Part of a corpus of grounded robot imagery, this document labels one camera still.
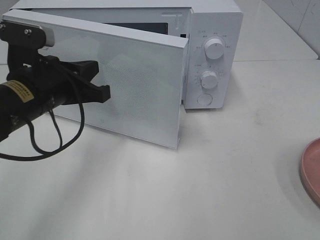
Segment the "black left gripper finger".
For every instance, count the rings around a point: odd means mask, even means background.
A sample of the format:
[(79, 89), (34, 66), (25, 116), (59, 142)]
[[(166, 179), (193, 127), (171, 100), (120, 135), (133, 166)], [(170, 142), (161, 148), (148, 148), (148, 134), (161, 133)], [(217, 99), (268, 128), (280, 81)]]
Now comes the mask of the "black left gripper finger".
[(90, 83), (99, 73), (99, 63), (95, 60), (63, 62), (63, 66), (79, 76), (85, 83)]
[(97, 86), (91, 82), (75, 80), (66, 92), (64, 104), (105, 103), (111, 98), (109, 85)]

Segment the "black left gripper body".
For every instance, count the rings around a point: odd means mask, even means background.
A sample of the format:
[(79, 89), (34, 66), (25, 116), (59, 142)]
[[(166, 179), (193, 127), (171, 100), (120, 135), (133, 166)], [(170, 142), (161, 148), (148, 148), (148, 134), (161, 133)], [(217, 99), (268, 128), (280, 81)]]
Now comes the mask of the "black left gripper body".
[(36, 64), (11, 69), (7, 84), (17, 90), (23, 110), (50, 110), (60, 105), (79, 104), (80, 84), (69, 71), (74, 65), (55, 56), (40, 55)]

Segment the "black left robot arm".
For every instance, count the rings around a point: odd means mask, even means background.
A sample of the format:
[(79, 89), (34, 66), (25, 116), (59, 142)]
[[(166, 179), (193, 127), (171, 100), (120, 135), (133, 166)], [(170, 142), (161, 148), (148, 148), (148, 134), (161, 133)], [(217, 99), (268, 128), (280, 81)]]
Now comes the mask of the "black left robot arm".
[(0, 139), (60, 105), (79, 102), (105, 103), (111, 98), (109, 85), (94, 85), (99, 73), (95, 60), (65, 62), (55, 56), (42, 56), (37, 67), (10, 70), (0, 85)]

